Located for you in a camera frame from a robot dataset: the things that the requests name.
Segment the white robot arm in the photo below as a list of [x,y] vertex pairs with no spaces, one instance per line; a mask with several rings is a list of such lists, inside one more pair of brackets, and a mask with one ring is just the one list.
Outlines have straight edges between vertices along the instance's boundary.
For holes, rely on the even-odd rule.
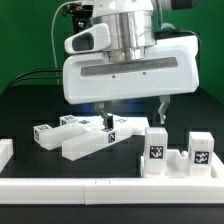
[[199,86],[196,35],[156,33],[153,13],[195,7],[200,0],[93,0],[92,27],[65,41],[70,57],[63,65],[65,99],[93,103],[107,129],[113,117],[104,110],[111,100],[158,96],[163,115],[173,94]]

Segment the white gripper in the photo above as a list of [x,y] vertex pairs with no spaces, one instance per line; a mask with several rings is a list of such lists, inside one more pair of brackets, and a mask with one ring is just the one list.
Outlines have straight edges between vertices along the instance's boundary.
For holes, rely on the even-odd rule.
[[160,123],[173,94],[193,92],[199,86],[195,36],[161,39],[145,49],[142,60],[111,63],[105,52],[69,57],[63,66],[63,90],[71,104],[95,103],[106,129],[113,129],[113,116],[105,101],[160,96]]

